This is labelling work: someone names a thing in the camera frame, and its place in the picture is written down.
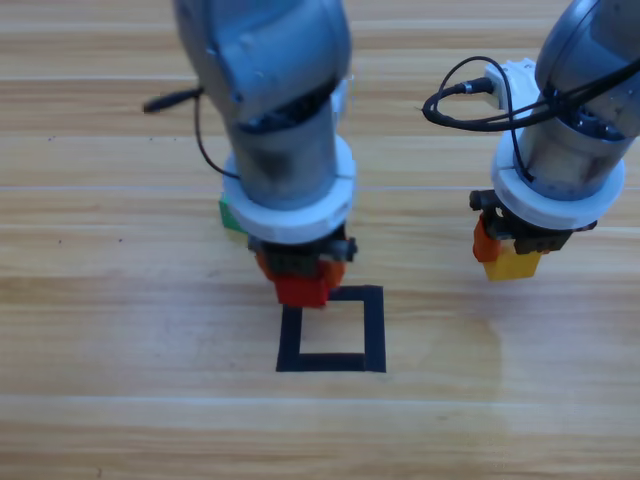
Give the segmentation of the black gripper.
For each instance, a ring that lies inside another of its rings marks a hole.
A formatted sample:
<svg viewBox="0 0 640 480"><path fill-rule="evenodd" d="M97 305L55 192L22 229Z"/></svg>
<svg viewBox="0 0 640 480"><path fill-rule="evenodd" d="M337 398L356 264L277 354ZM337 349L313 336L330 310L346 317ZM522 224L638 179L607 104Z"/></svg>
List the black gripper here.
<svg viewBox="0 0 640 480"><path fill-rule="evenodd" d="M264 276L274 283L277 276L313 278L321 273L327 289L338 288L346 264L358 253L355 238L348 238L346 229L338 227L332 233L310 242L281 244L250 235L248 248Z"/></svg>
<svg viewBox="0 0 640 480"><path fill-rule="evenodd" d="M548 253L559 251L573 233L590 231L597 226L597 221L581 228L564 230L535 226L508 210L494 190L471 191L469 206L480 212L473 241L473 254L480 263L495 262L500 255L502 241L513 240L517 255Z"/></svg>

